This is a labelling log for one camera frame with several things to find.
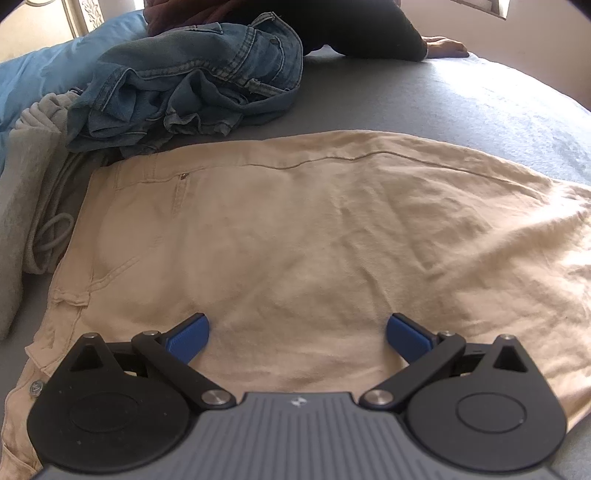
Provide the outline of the seated person in maroon jacket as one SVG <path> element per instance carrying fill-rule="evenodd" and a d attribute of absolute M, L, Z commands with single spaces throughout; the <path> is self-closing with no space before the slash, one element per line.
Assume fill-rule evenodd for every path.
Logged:
<path fill-rule="evenodd" d="M 443 36 L 419 33 L 391 0 L 156 0 L 144 3 L 151 35 L 189 25 L 250 24 L 263 13 L 273 13 L 297 32 L 304 54 L 328 45 L 355 58 L 425 59 L 467 58 L 467 47 Z"/>

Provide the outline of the cream carved headboard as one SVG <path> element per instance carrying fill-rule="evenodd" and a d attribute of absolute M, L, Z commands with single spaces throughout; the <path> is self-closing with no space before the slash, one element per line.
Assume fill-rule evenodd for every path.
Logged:
<path fill-rule="evenodd" d="M 104 22 L 98 1 L 23 1 L 1 21 L 1 61 L 82 37 Z"/>

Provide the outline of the blue duvet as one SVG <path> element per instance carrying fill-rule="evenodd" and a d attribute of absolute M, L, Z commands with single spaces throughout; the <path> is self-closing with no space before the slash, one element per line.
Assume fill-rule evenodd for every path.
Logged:
<path fill-rule="evenodd" d="M 140 10 L 110 19 L 93 32 L 1 64 L 1 161 L 9 132 L 23 110 L 49 93 L 94 89 L 118 68 L 108 58 L 120 46 L 147 36 Z"/>

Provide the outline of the blue denim jeans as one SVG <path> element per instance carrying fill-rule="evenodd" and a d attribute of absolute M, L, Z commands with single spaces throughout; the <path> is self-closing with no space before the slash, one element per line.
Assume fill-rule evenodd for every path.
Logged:
<path fill-rule="evenodd" d="M 226 136 L 280 117 L 304 69 L 297 33 L 273 13 L 249 25 L 211 23 L 117 45 L 102 54 L 68 109 L 67 147 L 125 158 L 176 135 Z"/>

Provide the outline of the grey sweatpants with drawstring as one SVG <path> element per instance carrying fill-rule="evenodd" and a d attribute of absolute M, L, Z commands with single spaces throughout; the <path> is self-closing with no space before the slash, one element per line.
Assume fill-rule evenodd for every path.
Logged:
<path fill-rule="evenodd" d="M 23 276 L 55 271 L 69 244 L 92 173 L 110 150 L 66 148 L 67 114 L 79 94 L 49 93 L 20 114 L 8 134 L 1 174 L 1 337 L 23 298 Z"/>

